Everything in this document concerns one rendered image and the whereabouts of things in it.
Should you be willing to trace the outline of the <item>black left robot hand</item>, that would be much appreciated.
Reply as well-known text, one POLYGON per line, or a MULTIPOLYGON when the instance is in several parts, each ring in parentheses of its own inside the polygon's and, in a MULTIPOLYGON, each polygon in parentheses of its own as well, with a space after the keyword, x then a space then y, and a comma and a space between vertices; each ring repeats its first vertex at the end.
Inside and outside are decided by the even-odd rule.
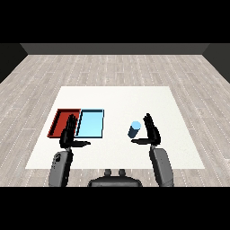
POLYGON ((74 114, 68 116, 66 127, 62 130, 61 137, 59 139, 61 148, 83 147, 90 145, 90 142, 88 141, 74 141, 76 122, 77 118, 74 114))

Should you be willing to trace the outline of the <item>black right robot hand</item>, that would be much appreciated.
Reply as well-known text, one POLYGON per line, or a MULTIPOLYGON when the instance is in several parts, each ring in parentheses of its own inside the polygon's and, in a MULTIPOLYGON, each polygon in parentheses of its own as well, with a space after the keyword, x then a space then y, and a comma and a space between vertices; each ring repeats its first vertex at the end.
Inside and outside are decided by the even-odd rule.
POLYGON ((143 121, 146 126, 146 133, 147 138, 139 138, 139 139, 132 139, 132 143, 136 143, 138 145, 152 145, 158 146, 161 144, 161 136, 159 133, 158 128, 155 126, 154 121, 149 113, 145 115, 143 121))

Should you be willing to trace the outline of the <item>red shallow open box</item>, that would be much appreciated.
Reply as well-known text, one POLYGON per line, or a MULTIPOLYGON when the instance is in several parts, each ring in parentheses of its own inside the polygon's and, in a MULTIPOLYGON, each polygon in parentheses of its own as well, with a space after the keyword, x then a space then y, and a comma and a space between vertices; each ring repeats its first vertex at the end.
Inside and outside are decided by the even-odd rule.
POLYGON ((66 127, 68 117, 73 114, 79 119, 80 109, 58 109, 50 126, 48 137, 60 138, 63 129, 66 127))

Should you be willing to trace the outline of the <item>small blue can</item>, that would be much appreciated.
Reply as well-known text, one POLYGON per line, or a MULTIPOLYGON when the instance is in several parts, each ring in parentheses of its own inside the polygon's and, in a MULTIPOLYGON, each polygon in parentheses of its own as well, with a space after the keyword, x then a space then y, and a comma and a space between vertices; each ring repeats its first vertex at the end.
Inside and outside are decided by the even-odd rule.
POLYGON ((134 138, 140 129, 141 129, 141 124, 138 121, 133 121, 130 125, 128 136, 130 138, 134 138))

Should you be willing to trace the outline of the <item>light blue shallow open box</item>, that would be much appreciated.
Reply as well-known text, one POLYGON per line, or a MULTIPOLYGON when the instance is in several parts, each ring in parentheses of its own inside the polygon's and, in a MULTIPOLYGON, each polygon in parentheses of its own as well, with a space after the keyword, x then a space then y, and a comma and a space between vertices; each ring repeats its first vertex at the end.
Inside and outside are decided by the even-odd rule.
POLYGON ((82 109, 75 138, 102 138, 103 118, 103 109, 82 109))

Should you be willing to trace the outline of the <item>dark grey robot body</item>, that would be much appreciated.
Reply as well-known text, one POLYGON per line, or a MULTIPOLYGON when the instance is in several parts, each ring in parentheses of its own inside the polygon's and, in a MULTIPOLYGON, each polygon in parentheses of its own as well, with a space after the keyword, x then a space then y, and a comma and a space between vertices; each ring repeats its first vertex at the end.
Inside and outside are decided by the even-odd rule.
POLYGON ((106 169, 102 177, 90 180, 88 187, 142 187, 142 183, 128 177, 124 169, 119 169, 118 176, 112 176, 111 169, 106 169))

